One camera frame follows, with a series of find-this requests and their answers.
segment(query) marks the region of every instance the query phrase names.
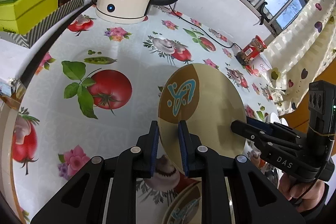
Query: heart pattern curtain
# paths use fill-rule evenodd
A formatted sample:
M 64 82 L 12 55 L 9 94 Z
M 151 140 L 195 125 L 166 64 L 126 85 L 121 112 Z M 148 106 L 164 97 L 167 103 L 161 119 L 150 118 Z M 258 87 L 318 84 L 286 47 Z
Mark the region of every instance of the heart pattern curtain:
M 336 53 L 335 0 L 309 0 L 298 17 L 265 50 L 272 70 L 264 73 L 279 115 L 294 111 L 309 83 Z

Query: floral tablecloth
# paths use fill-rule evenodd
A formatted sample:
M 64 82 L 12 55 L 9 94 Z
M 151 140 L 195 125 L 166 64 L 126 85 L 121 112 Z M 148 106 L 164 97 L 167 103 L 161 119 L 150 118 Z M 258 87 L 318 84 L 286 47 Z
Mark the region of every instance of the floral tablecloth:
M 91 157 L 107 159 L 134 146 L 158 118 L 162 87 L 188 63 L 224 73 L 248 116 L 263 120 L 277 112 L 262 77 L 242 67 L 232 49 L 165 7 L 152 7 L 136 25 L 101 20 L 94 7 L 80 15 L 44 57 L 16 121 L 12 164 L 22 217 L 31 219 Z M 169 204 L 193 182 L 172 166 L 161 145 L 157 157 L 154 177 L 137 182 L 138 224 L 161 223 Z

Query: blue gripper pad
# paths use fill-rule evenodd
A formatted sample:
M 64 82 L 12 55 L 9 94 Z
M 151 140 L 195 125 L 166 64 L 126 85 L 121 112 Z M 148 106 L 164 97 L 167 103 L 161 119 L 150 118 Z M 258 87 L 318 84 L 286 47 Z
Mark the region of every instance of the blue gripper pad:
M 152 144 L 152 152 L 151 152 L 151 168 L 150 168 L 151 177 L 154 175 L 154 171 L 155 171 L 156 155 L 158 153 L 158 145 L 159 145 L 159 127 L 156 124 L 153 144 Z
M 181 152 L 181 160 L 182 160 L 182 166 L 185 176 L 187 177 L 189 175 L 189 166 L 188 166 L 188 153 L 187 153 L 187 147 L 185 145 L 182 125 L 179 122 L 178 123 L 178 142 L 180 144 L 180 152 Z

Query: human hand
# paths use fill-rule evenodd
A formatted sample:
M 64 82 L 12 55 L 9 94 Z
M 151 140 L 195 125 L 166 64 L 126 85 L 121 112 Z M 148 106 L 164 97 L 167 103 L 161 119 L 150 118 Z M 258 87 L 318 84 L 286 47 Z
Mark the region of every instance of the human hand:
M 292 198 L 299 198 L 312 184 L 311 183 L 299 183 L 294 185 L 292 188 L 292 183 L 289 176 L 284 173 L 280 179 L 279 191 L 285 196 L 287 200 Z M 296 210 L 299 213 L 313 209 L 321 201 L 324 193 L 324 182 L 318 180 L 315 185 L 302 197 L 302 203 Z

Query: black cable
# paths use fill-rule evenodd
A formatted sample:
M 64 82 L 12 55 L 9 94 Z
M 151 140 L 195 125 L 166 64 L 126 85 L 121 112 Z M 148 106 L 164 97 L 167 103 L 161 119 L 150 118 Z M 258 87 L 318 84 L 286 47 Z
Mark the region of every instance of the black cable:
M 199 28 L 199 29 L 202 30 L 208 37 L 210 37 L 212 40 L 214 40 L 216 43 L 218 43 L 218 44 L 221 45 L 222 47 L 224 47 L 224 48 L 232 48 L 234 45 L 236 45 L 238 48 L 240 48 L 241 50 L 243 50 L 243 49 L 242 49 L 238 44 L 236 44 L 236 43 L 233 43 L 230 47 L 224 46 L 223 44 L 219 43 L 216 39 L 214 39 L 211 35 L 209 35 L 209 34 L 208 34 L 205 30 L 203 30 L 201 27 L 199 27 L 199 26 L 195 25 L 194 23 L 189 22 L 189 21 L 185 20 L 184 18 L 180 17 L 179 15 L 177 15 L 177 14 L 175 13 L 174 9 L 171 7 L 171 5 L 169 5 L 169 8 L 170 8 L 170 10 L 174 13 L 174 15 L 176 15 L 178 18 L 180 18 L 180 19 L 184 20 L 185 22 L 187 22 L 187 23 L 189 23 L 189 24 L 191 24 L 191 25 L 193 25 L 193 26 Z

